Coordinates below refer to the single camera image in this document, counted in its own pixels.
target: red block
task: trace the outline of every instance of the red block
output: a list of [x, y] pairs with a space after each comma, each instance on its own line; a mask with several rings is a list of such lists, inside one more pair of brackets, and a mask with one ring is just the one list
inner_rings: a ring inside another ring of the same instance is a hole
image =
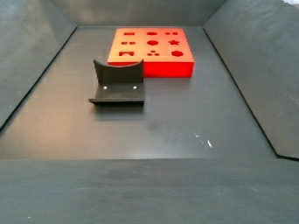
[[193, 57], [183, 29], [116, 29], [107, 63], [124, 66], [140, 60], [144, 60], [144, 77], [191, 77]]

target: cutout slot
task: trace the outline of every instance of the cutout slot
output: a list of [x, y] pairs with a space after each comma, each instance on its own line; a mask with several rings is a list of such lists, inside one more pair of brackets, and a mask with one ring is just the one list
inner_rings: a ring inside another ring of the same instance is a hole
[[149, 31], [148, 33], [147, 33], [147, 35], [151, 35], [151, 36], [153, 36], [153, 35], [156, 35], [157, 33], [156, 32], [153, 32], [153, 31]]
[[124, 35], [127, 35], [127, 36], [132, 36], [132, 35], [136, 35], [132, 31], [127, 31], [125, 33], [124, 33]]
[[173, 52], [172, 52], [172, 56], [175, 56], [175, 57], [181, 57], [181, 56], [183, 56], [183, 52], [173, 51]]
[[156, 40], [149, 40], [149, 41], [147, 41], [147, 44], [149, 46], [156, 46], [159, 44], [159, 42]]
[[119, 56], [124, 55], [135, 56], [135, 52], [119, 52]]

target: gray floor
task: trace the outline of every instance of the gray floor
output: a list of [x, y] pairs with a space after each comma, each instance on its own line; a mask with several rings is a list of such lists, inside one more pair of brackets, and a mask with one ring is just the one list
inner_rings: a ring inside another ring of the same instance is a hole
[[0, 136], [0, 158], [274, 158], [201, 28], [191, 79], [145, 79], [144, 107], [96, 107], [92, 60], [116, 28], [79, 28]]
[[286, 160], [0, 164], [5, 224], [296, 224], [299, 166]]
[[113, 31], [76, 31], [1, 132], [0, 223], [296, 224], [298, 162], [275, 157], [200, 28], [189, 80], [145, 80], [144, 108], [88, 103]]

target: black plastic stand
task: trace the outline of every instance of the black plastic stand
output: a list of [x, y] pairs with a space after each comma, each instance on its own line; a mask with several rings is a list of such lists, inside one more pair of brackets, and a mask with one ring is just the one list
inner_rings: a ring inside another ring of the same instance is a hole
[[93, 60], [97, 73], [95, 104], [144, 103], [144, 62], [131, 66], [108, 66]]

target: circular hole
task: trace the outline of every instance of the circular hole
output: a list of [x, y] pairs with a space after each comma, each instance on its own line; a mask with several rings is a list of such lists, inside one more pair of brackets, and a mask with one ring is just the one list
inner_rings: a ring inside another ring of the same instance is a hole
[[149, 46], [156, 46], [159, 44], [159, 42], [156, 40], [149, 40], [149, 41], [147, 41], [147, 44]]
[[181, 57], [181, 56], [183, 56], [183, 52], [173, 51], [173, 52], [172, 52], [172, 56], [175, 56], [175, 57]]
[[148, 33], [147, 33], [147, 35], [156, 35], [157, 33], [156, 32], [153, 32], [153, 31], [149, 31]]

